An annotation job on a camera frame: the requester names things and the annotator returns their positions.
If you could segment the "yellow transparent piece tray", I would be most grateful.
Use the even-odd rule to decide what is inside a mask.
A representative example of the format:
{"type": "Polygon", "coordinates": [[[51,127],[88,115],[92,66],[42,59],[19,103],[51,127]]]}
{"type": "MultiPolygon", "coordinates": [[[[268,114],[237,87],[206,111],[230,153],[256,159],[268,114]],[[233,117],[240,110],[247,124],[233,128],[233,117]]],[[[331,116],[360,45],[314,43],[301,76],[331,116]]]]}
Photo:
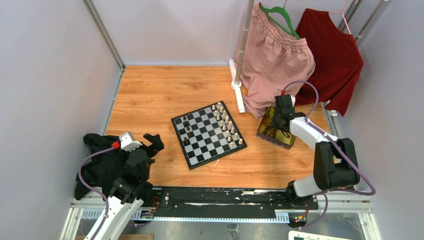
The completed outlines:
{"type": "Polygon", "coordinates": [[[256,137],[277,147],[290,150],[296,141],[296,137],[291,133],[275,129],[273,127],[272,120],[274,116],[274,110],[275,108],[272,106],[266,109],[266,112],[262,117],[260,125],[257,129],[256,137]]]}

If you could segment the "dark chess piece cluster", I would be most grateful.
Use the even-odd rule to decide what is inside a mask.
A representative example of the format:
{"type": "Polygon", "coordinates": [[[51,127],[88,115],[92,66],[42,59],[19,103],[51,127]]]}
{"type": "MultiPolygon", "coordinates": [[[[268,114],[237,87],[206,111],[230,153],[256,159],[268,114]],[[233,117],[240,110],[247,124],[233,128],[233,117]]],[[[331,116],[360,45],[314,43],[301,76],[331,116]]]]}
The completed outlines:
{"type": "Polygon", "coordinates": [[[191,130],[191,125],[190,125],[189,119],[186,115],[183,117],[183,126],[184,126],[185,133],[186,133],[186,136],[183,139],[183,144],[184,144],[184,146],[187,146],[190,143],[190,138],[192,138],[194,136],[194,134],[191,130]]]}

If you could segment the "black white chess board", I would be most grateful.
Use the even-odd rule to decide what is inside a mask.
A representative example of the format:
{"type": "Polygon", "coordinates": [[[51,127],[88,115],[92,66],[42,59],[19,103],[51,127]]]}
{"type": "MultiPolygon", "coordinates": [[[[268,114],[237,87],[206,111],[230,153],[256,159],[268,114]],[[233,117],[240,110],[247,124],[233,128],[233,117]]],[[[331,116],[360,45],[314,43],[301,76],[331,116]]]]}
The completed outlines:
{"type": "Polygon", "coordinates": [[[171,119],[184,158],[190,170],[219,160],[248,147],[247,145],[247,147],[224,151],[217,139],[216,142],[213,143],[210,136],[214,134],[214,132],[212,131],[213,128],[210,126],[210,117],[208,116],[208,113],[211,112],[208,108],[211,106],[212,104],[171,119]],[[193,137],[189,139],[190,143],[188,145],[184,145],[183,143],[184,137],[187,136],[183,125],[184,116],[188,117],[191,131],[193,132],[193,137]]]}

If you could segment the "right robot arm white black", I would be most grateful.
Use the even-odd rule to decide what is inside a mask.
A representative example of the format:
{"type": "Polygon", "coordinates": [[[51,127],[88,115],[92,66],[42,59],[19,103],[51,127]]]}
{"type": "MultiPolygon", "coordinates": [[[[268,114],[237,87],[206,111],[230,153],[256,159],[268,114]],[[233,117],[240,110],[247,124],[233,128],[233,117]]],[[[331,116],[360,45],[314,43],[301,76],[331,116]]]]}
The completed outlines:
{"type": "Polygon", "coordinates": [[[313,173],[288,183],[286,204],[298,209],[312,195],[358,184],[360,175],[356,171],[358,162],[353,141],[325,132],[304,113],[296,112],[293,95],[279,95],[274,99],[272,126],[300,138],[314,151],[313,173]]]}

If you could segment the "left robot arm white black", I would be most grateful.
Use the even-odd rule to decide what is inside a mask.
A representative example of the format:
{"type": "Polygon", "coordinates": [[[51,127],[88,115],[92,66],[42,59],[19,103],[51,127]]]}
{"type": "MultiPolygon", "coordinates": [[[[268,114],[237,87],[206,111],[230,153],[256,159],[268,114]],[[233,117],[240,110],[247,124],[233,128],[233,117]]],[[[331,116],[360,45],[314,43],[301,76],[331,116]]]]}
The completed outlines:
{"type": "Polygon", "coordinates": [[[149,220],[154,219],[156,211],[161,206],[161,199],[153,194],[153,185],[148,180],[151,165],[155,162],[153,157],[165,146],[159,134],[146,133],[143,137],[150,142],[150,145],[135,140],[132,133],[127,131],[109,148],[94,152],[83,160],[86,162],[115,150],[128,153],[125,164],[108,194],[90,186],[83,179],[81,169],[77,172],[81,183],[99,194],[105,202],[101,215],[85,237],[87,240],[117,240],[140,207],[149,206],[147,216],[149,220]]]}

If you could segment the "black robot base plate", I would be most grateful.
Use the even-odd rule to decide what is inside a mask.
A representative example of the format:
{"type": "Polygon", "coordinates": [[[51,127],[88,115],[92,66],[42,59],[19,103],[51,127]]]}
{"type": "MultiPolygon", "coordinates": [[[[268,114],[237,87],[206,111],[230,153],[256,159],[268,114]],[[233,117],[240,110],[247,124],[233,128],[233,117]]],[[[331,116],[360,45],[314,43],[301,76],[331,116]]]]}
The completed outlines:
{"type": "Polygon", "coordinates": [[[136,214],[153,212],[157,221],[282,223],[305,226],[319,208],[313,196],[294,200],[284,189],[176,187],[153,188],[152,199],[136,214]]]}

